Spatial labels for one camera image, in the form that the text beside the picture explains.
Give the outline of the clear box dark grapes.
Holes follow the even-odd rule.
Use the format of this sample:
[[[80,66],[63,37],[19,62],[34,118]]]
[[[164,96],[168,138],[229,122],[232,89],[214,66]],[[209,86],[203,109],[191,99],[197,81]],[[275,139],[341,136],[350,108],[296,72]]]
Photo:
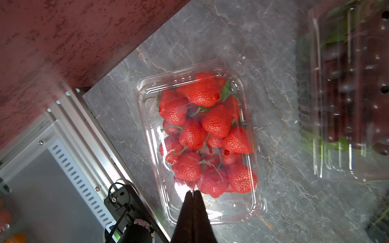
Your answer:
[[[389,3],[320,1],[296,43],[299,125],[320,178],[389,178]]]

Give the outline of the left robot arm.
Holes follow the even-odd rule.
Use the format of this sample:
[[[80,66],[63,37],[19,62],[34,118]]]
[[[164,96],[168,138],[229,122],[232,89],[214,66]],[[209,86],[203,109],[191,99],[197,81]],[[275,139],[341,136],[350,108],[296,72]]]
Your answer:
[[[142,219],[136,219],[134,224],[127,227],[119,240],[120,243],[151,243],[152,241],[150,225]],[[217,242],[200,191],[186,193],[171,242]]]

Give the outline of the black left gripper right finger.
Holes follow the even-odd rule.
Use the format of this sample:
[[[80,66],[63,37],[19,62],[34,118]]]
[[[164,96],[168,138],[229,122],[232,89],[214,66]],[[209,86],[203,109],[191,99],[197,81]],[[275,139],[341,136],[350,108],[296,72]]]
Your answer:
[[[193,193],[193,239],[195,243],[216,243],[200,191]]]

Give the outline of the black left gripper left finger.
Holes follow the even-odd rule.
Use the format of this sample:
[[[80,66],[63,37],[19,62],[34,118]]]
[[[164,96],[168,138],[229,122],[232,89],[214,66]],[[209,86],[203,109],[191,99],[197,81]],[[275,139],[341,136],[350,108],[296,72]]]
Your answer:
[[[179,214],[171,243],[193,243],[193,195],[188,191]]]

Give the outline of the clear box strawberries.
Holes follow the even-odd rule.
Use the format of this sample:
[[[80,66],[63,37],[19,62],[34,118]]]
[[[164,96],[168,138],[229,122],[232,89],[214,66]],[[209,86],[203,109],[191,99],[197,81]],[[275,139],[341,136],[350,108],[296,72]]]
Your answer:
[[[141,79],[136,88],[163,213],[176,224],[185,194],[202,194],[212,224],[267,211],[245,63],[216,59]]]

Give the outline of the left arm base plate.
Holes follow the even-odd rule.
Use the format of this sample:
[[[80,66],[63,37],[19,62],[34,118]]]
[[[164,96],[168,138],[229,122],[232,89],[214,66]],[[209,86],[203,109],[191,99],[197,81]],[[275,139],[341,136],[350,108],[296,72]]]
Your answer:
[[[150,225],[152,243],[170,242],[170,239],[160,228],[155,216],[146,208],[131,182],[128,184],[113,183],[108,189],[104,205],[115,220],[115,223],[105,230],[103,240],[105,243],[120,243],[119,240],[127,227],[134,224],[136,219],[142,219]]]

